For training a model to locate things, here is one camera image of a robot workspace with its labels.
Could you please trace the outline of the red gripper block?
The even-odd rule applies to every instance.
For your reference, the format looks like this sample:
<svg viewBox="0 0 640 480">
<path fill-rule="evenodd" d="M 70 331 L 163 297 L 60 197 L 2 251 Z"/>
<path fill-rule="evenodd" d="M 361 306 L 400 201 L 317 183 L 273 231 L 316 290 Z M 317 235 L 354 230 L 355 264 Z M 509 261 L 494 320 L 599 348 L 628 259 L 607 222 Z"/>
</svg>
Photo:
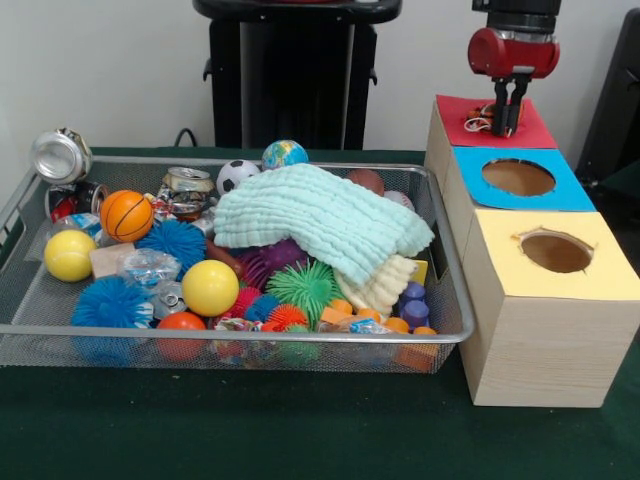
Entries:
<svg viewBox="0 0 640 480">
<path fill-rule="evenodd" d="M 505 137 L 515 134 L 529 76 L 542 79 L 549 76 L 559 62 L 560 46 L 551 34 L 533 34 L 493 28 L 476 31 L 468 45 L 468 62 L 478 75 L 493 78 L 495 104 L 492 133 Z M 513 75 L 514 89 L 508 93 Z"/>
</svg>

